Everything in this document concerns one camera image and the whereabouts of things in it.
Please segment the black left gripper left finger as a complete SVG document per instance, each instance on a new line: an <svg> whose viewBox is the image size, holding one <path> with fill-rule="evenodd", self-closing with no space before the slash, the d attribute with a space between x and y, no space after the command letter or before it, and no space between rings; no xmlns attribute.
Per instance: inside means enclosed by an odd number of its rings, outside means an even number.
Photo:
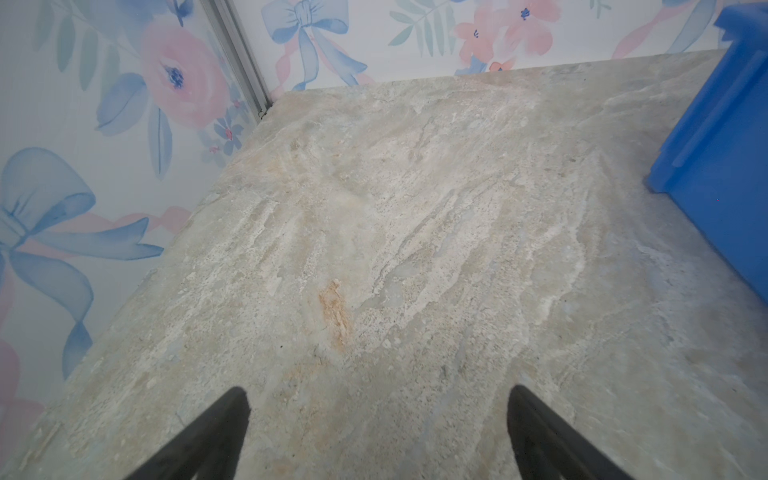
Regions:
<svg viewBox="0 0 768 480"><path fill-rule="evenodd" d="M250 405L232 387L128 477L130 479L232 479L235 477Z"/></svg>

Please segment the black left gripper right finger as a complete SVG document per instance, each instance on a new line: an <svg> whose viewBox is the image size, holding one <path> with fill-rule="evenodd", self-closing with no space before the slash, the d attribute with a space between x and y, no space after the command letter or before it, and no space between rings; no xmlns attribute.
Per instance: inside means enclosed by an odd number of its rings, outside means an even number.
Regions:
<svg viewBox="0 0 768 480"><path fill-rule="evenodd" d="M631 479L523 385L510 391L507 430L524 480Z"/></svg>

